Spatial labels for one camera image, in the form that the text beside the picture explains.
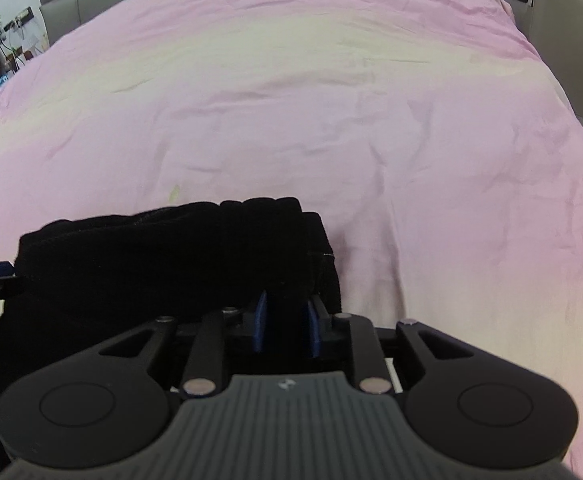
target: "gray ribbed casing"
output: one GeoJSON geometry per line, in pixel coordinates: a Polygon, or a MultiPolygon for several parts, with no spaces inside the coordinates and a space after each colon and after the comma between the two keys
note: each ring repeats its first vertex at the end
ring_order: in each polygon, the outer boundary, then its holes
{"type": "Polygon", "coordinates": [[[513,472],[455,462],[414,434],[391,397],[353,389],[342,372],[235,376],[219,396],[185,402],[165,433],[127,460],[75,471],[19,460],[0,475],[0,480],[230,479],[574,480],[575,476],[558,460],[513,472]]]}

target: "triangular cutout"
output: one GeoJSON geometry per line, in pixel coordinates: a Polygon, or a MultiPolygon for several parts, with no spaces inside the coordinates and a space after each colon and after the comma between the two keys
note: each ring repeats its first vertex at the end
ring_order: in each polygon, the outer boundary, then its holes
{"type": "Polygon", "coordinates": [[[433,332],[426,332],[423,330],[422,332],[419,332],[418,335],[436,359],[463,359],[472,357],[473,355],[469,350],[457,346],[453,342],[433,332]]]}
{"type": "Polygon", "coordinates": [[[108,348],[102,349],[99,354],[112,357],[137,357],[147,342],[152,338],[153,330],[143,330],[123,339],[108,348]]]}

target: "black fabric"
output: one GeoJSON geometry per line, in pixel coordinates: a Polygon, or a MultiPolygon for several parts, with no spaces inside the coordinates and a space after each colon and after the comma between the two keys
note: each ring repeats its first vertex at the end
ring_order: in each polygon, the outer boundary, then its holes
{"type": "MultiPolygon", "coordinates": [[[[318,214],[294,198],[192,203],[136,216],[57,221],[20,240],[25,294],[0,318],[0,394],[35,370],[156,316],[196,321],[267,289],[273,352],[298,345],[313,293],[340,312],[334,258],[318,214]]],[[[9,463],[0,444],[0,471],[9,463]]]]}

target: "silver pin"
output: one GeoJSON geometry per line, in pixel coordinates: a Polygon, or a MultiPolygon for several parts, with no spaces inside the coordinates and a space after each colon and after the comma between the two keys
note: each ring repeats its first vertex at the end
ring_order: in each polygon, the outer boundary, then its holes
{"type": "Polygon", "coordinates": [[[366,394],[386,394],[393,388],[391,382],[382,377],[367,377],[359,384],[361,390],[366,394]]]}
{"type": "Polygon", "coordinates": [[[204,397],[216,389],[216,383],[209,379],[190,379],[183,384],[183,390],[192,397],[204,397]]]}

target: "tie-dye bedsheet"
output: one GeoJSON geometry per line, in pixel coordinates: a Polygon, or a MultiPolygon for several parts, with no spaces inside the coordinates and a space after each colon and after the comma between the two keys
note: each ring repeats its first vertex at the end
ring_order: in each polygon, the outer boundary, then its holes
{"type": "Polygon", "coordinates": [[[0,90],[0,259],[59,218],[288,195],[347,310],[561,383],[583,477],[583,129],[502,0],[127,0],[0,90]]]}

